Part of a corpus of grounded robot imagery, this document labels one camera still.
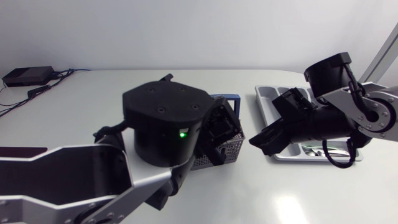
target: metal utensil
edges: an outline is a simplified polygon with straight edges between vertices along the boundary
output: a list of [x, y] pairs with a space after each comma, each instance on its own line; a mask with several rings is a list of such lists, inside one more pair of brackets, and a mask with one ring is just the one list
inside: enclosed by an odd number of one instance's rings
[[307, 151], [305, 152], [307, 156], [318, 156], [315, 152], [313, 151]]
[[[317, 149], [317, 150], [313, 150], [313, 151], [314, 152], [317, 151], [316, 154], [318, 156], [322, 156], [322, 157], [326, 156], [325, 152], [323, 150]], [[344, 151], [344, 150], [339, 150], [339, 149], [337, 149], [337, 150], [329, 150], [328, 152], [329, 152], [330, 156], [342, 156], [342, 157], [349, 156], [349, 152]]]

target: white wall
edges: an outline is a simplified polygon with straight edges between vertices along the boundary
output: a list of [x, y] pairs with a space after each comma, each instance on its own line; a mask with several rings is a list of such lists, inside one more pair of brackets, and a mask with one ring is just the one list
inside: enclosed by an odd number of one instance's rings
[[360, 77], [397, 8], [396, 0], [2, 0], [0, 76], [39, 65], [303, 72], [348, 51]]
[[392, 65], [378, 81], [378, 84], [388, 87], [398, 86], [398, 58], [394, 60]]

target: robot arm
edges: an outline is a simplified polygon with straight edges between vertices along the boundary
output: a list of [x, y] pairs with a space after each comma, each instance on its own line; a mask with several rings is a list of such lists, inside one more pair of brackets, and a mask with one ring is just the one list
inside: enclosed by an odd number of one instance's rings
[[[307, 68], [316, 104], [296, 89], [290, 89], [272, 103], [281, 119], [272, 123], [249, 142], [265, 155], [280, 153], [290, 143], [323, 141], [330, 162], [340, 168], [353, 164], [356, 149], [371, 138], [398, 141], [398, 87], [386, 88], [373, 83], [356, 82], [349, 69], [348, 53], [340, 53]], [[335, 162], [328, 153], [327, 139], [350, 137], [347, 164]]]
[[234, 111], [171, 78], [123, 94], [124, 121], [95, 144], [0, 157], [1, 223], [119, 223], [143, 202], [162, 209], [196, 155], [223, 164], [216, 147], [241, 132]]

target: black cable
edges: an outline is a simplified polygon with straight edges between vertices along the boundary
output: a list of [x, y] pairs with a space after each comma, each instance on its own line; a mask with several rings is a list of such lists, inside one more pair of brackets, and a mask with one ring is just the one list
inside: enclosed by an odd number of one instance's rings
[[368, 119], [369, 121], [374, 121], [377, 118], [374, 117], [372, 111], [366, 106], [365, 100], [362, 97], [366, 94], [365, 89], [360, 83], [356, 81], [350, 67], [347, 64], [344, 64], [344, 67], [347, 71], [348, 78], [351, 80], [350, 82], [348, 82], [348, 86], [354, 104], [365, 115], [366, 119]]
[[2, 116], [4, 116], [4, 115], [8, 114], [8, 113], [11, 112], [12, 110], [14, 110], [14, 109], [16, 109], [16, 108], [18, 108], [18, 107], [20, 107], [20, 106], [25, 105], [25, 104], [26, 104], [27, 102], [29, 102], [30, 100], [33, 100], [36, 96], [39, 96], [39, 95], [45, 93], [46, 91], [49, 91], [51, 88], [53, 88], [54, 86], [58, 85], [58, 84], [59, 84], [60, 82], [62, 82], [64, 79], [66, 79], [67, 77], [69, 77], [71, 74], [75, 73], [75, 71], [90, 71], [90, 70], [89, 70], [89, 69], [72, 69], [72, 68], [69, 68], [68, 70], [64, 70], [64, 71], [61, 71], [61, 72], [53, 72], [53, 73], [51, 74], [51, 76], [56, 77], [56, 79], [58, 79], [58, 81], [57, 81], [56, 83], [54, 83], [53, 85], [50, 85], [50, 87], [49, 87], [48, 89], [46, 89], [46, 90], [44, 90], [44, 91], [41, 91], [41, 92], [38, 92], [38, 93], [35, 94], [34, 96], [28, 97], [27, 99], [22, 100], [22, 101], [17, 102], [17, 103], [13, 103], [13, 104], [10, 104], [10, 105], [0, 104], [1, 106], [12, 106], [12, 107], [10, 107], [10, 108], [7, 108], [7, 109], [4, 109], [4, 110], [0, 111], [0, 113], [1, 113], [1, 114], [0, 114], [0, 118], [1, 118]]
[[120, 124], [117, 124], [113, 127], [108, 127], [108, 126], [102, 127], [99, 131], [93, 134], [93, 136], [95, 137], [95, 142], [99, 141], [101, 138], [107, 135], [120, 133], [124, 131], [126, 128], [127, 124], [125, 121], [122, 121]]
[[0, 90], [0, 93], [2, 92], [3, 89], [7, 88], [7, 87], [6, 87], [6, 84], [4, 83], [4, 81], [2, 82], [2, 85], [3, 85], [4, 87]]
[[347, 140], [347, 147], [348, 147], [348, 153], [349, 153], [349, 161], [346, 163], [341, 163], [341, 162], [337, 162], [331, 158], [329, 151], [328, 151], [328, 141], [327, 140], [322, 141], [322, 148], [323, 148], [323, 152], [325, 152], [326, 158], [328, 158], [330, 163], [332, 163], [333, 165], [335, 165], [339, 168], [342, 168], [342, 169], [351, 167], [355, 162], [356, 148], [353, 147], [351, 139]]

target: metal bracket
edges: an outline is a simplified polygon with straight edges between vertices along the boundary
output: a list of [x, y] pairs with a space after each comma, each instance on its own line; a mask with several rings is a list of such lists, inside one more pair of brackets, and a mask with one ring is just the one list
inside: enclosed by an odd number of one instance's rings
[[[323, 97], [329, 103], [344, 112], [347, 117], [357, 122], [360, 125], [358, 130], [363, 134], [372, 138], [396, 141], [398, 139], [398, 126], [393, 125], [393, 127], [390, 128], [388, 124], [395, 122], [391, 120], [395, 118], [395, 111], [397, 111], [398, 105], [394, 105], [392, 102], [397, 101], [398, 98], [395, 95], [383, 92], [383, 89], [386, 89], [384, 86], [373, 83], [364, 83], [363, 87], [368, 92], [363, 100], [369, 108], [372, 108], [372, 110], [379, 115], [379, 119], [375, 122], [368, 121], [365, 115], [357, 109], [347, 87], [327, 93], [323, 95]], [[385, 102], [389, 102], [395, 111], [391, 111], [390, 107], [373, 99], [380, 99]]]
[[127, 128], [122, 136], [132, 187], [84, 219], [83, 224], [93, 224], [100, 220], [121, 222], [171, 178], [171, 168], [150, 165], [137, 155], [133, 129]]
[[359, 82], [378, 82], [398, 56], [398, 24], [359, 79]]
[[[57, 159], [62, 159], [62, 156], [65, 155], [70, 155], [71, 153], [73, 156], [79, 156], [81, 154], [75, 154], [75, 152], [80, 151], [82, 154], [86, 155], [84, 151], [88, 152], [97, 152], [95, 149], [99, 149], [103, 147], [104, 151], [112, 151], [116, 150], [120, 152], [118, 149], [115, 149], [111, 146], [107, 145], [99, 145], [99, 144], [92, 144], [92, 145], [84, 145], [84, 146], [73, 146], [73, 147], [59, 147], [51, 151], [47, 151], [45, 153], [39, 154], [38, 156], [35, 156], [33, 158], [12, 158], [12, 157], [0, 157], [0, 177], [1, 177], [1, 183], [0, 183], [0, 223], [16, 223], [16, 222], [24, 222], [28, 224], [54, 224], [54, 223], [66, 223], [66, 224], [72, 224], [74, 219], [79, 216], [79, 214], [83, 213], [84, 211], [90, 210], [95, 207], [100, 207], [108, 202], [110, 202], [112, 199], [116, 197], [116, 195], [104, 195], [102, 197], [96, 197], [96, 198], [90, 198], [88, 200], [81, 200], [77, 202], [71, 202], [71, 203], [64, 203], [64, 204], [54, 204], [50, 202], [46, 202], [41, 199], [33, 198], [30, 196], [26, 195], [9, 195], [7, 194], [10, 192], [9, 189], [27, 189], [28, 191], [24, 191], [30, 194], [36, 194], [38, 191], [46, 191], [46, 188], [48, 192], [51, 192], [53, 190], [55, 191], [64, 191], [71, 189], [72, 185], [76, 185], [78, 183], [81, 183], [80, 180], [84, 180], [84, 177], [88, 175], [89, 172], [82, 172], [82, 175], [76, 178], [76, 181], [73, 181], [73, 176], [66, 177], [67, 179], [71, 179], [69, 183], [71, 185], [63, 185], [63, 189], [53, 189], [53, 186], [49, 186], [46, 183], [42, 183], [42, 185], [37, 185], [40, 184], [40, 181], [37, 181], [37, 179], [34, 179], [33, 182], [30, 182], [30, 185], [28, 185], [28, 188], [21, 188], [17, 185], [19, 185], [18, 181], [15, 181], [13, 179], [13, 175], [19, 175], [21, 174], [18, 172], [18, 170], [22, 170], [25, 173], [29, 173], [28, 170], [24, 170], [23, 168], [26, 167], [21, 167], [21, 165], [31, 165], [32, 163], [36, 163], [39, 161], [44, 161], [43, 163], [37, 164], [36, 166], [33, 167], [28, 167], [28, 169], [32, 169], [35, 174], [33, 178], [39, 177], [41, 180], [44, 179], [49, 179], [49, 176], [44, 176], [44, 175], [52, 175], [54, 172], [60, 171], [60, 167], [64, 167], [63, 170], [72, 170], [68, 169], [68, 160], [65, 159], [65, 163], [61, 164], [60, 166], [57, 166], [54, 168], [52, 164], [54, 165], [55, 162], [57, 162]], [[90, 161], [87, 161], [86, 164], [88, 166], [101, 166], [102, 163], [98, 162], [97, 164], [91, 163]], [[15, 178], [21, 179], [22, 182], [25, 182], [26, 179], [30, 179], [28, 176], [17, 176]], [[52, 197], [53, 200], [59, 201], [59, 198], [54, 198]]]
[[241, 107], [241, 97], [238, 94], [212, 94], [210, 95], [214, 99], [223, 97], [226, 98], [227, 100], [233, 100], [234, 101], [234, 112], [236, 116], [239, 118], [239, 110]]

